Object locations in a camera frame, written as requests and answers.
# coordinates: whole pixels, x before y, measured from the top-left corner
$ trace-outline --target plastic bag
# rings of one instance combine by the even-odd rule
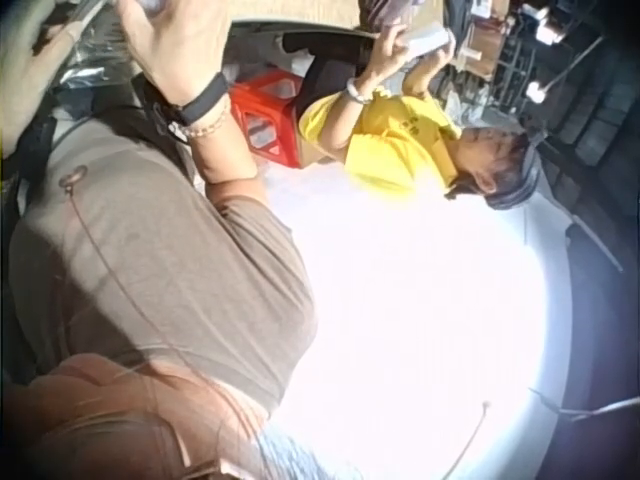
[[[149,17],[159,13],[166,0],[138,0]],[[121,85],[133,76],[132,58],[127,49],[118,15],[107,4],[84,31],[56,86],[64,89]]]

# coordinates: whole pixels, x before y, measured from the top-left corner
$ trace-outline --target lamp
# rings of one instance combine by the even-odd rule
[[[566,35],[560,25],[550,17],[545,18],[538,23],[536,29],[536,40],[547,45],[560,43]]]
[[[544,86],[540,85],[540,82],[534,80],[533,82],[527,85],[527,97],[534,103],[542,103],[547,98],[547,93],[556,83],[565,78],[571,70],[573,70],[576,65],[578,65],[584,58],[589,55],[602,41],[604,37],[598,37],[591,45],[589,45],[584,52],[578,55],[571,64],[565,68],[562,72],[560,72],[555,78],[553,78],[549,83]]]
[[[539,22],[543,21],[549,15],[549,6],[546,5],[548,1],[546,0],[528,0],[523,3],[520,7],[520,11],[537,20]]]
[[[533,103],[542,103],[545,98],[547,98],[547,91],[541,87],[540,82],[536,80],[527,85],[527,97],[529,97]]]

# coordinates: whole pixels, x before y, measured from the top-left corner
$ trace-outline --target black wristband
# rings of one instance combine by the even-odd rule
[[[229,84],[221,72],[215,74],[209,85],[184,107],[172,105],[174,120],[188,127],[204,117],[229,91]]]

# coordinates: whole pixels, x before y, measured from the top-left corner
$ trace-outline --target gray shirt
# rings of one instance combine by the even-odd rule
[[[116,121],[144,138],[131,115]],[[96,120],[60,143],[11,242],[20,326],[39,373],[78,353],[184,358],[272,411],[316,333],[302,259],[268,208],[216,210],[175,162]],[[79,165],[72,201],[59,181]]]

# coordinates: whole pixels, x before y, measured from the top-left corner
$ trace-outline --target hand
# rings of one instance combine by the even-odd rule
[[[373,78],[379,84],[407,63],[409,48],[399,38],[406,28],[404,25],[392,25],[382,29],[382,33],[373,44],[365,77]]]
[[[449,43],[425,55],[404,77],[402,91],[406,95],[426,92],[433,77],[453,59],[456,51],[456,37],[451,30],[448,32]]]
[[[48,43],[37,55],[33,46],[56,0],[20,0],[3,18],[0,44],[0,129],[2,157],[13,153],[36,114],[42,98],[71,49],[82,24],[74,22],[48,32]]]
[[[148,18],[137,0],[118,0],[133,58],[171,104],[194,100],[222,68],[231,26],[228,5],[227,0],[167,0]]]

